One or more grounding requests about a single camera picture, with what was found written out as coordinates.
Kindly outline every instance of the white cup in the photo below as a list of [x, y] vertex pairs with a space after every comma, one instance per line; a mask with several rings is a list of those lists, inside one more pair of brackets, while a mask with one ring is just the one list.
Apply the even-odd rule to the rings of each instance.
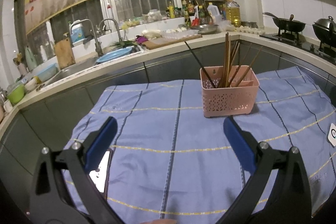
[[4, 103], [3, 108], [5, 109], [5, 111], [6, 111], [7, 113], [11, 112], [11, 111], [13, 110], [12, 103], [11, 103], [9, 100], [7, 100], [7, 101]]

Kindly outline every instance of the cutting board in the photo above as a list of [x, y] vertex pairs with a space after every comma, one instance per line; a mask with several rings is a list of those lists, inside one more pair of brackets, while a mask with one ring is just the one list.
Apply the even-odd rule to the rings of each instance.
[[202, 37], [201, 34], [193, 35], [192, 37], [184, 37], [181, 39], [169, 39], [169, 38], [161, 37], [157, 39], [149, 39], [148, 41], [144, 42], [143, 45], [145, 45], [147, 49], [153, 50], [155, 48], [160, 48], [160, 47], [168, 46], [171, 44], [184, 42], [184, 41], [201, 38], [201, 37]]
[[76, 63], [69, 38], [57, 42], [54, 46], [54, 50], [60, 69], [64, 69]]

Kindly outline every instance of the metal lid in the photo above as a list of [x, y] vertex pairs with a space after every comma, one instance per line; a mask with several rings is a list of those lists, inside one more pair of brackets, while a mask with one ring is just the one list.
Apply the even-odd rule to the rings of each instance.
[[317, 22], [315, 22], [315, 24], [317, 24], [321, 27], [324, 27], [326, 29], [329, 29], [331, 23], [334, 25], [334, 27], [336, 27], [334, 19], [333, 19], [332, 16], [328, 16], [328, 19], [320, 18]]

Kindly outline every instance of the faucet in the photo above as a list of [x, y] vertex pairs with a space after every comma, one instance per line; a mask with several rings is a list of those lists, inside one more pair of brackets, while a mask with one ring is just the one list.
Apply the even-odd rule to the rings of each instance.
[[99, 23], [99, 26], [98, 26], [97, 31], [98, 31], [98, 32], [100, 31], [101, 24], [102, 24], [104, 21], [107, 21], [107, 20], [111, 20], [111, 21], [113, 21], [113, 23], [114, 23], [114, 25], [115, 25], [115, 28], [117, 29], [117, 33], [118, 33], [118, 37], [119, 37], [119, 42], [120, 42], [120, 43], [123, 42], [123, 40], [122, 40], [122, 38], [121, 38], [121, 35], [120, 35], [118, 22], [117, 22], [114, 18], [105, 18], [105, 19], [103, 19], [103, 20]]
[[77, 25], [77, 24], [79, 24], [81, 22], [84, 22], [84, 21], [89, 21], [90, 22], [91, 28], [92, 28], [92, 31], [93, 31], [93, 37], [94, 37], [95, 44], [96, 44], [96, 52], [98, 53], [98, 56], [103, 56], [104, 55], [103, 54], [103, 50], [101, 49], [101, 44], [100, 44], [100, 42], [97, 39], [97, 36], [96, 36], [96, 33], [95, 33], [95, 29], [94, 29], [94, 26], [93, 26], [93, 23], [92, 23], [91, 20], [89, 20], [88, 18], [86, 18], [86, 19], [80, 20], [80, 21], [78, 21], [76, 23], [72, 23], [71, 26], [70, 26], [70, 34], [72, 34], [72, 28], [73, 28], [73, 26], [75, 26], [75, 25]]

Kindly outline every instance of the pink plastic basket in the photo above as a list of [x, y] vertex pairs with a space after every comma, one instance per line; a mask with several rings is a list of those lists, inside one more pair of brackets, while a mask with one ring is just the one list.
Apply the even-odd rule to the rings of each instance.
[[[252, 111], [257, 96], [259, 81], [252, 69], [247, 73], [244, 80], [236, 88], [236, 82], [244, 74], [249, 66], [241, 66], [231, 87], [214, 89], [205, 73], [200, 69], [202, 82], [203, 112], [204, 116], [217, 117], [227, 115], [248, 114]], [[232, 78], [238, 66], [233, 66], [229, 79]], [[215, 86], [223, 75], [223, 66], [205, 67]]]

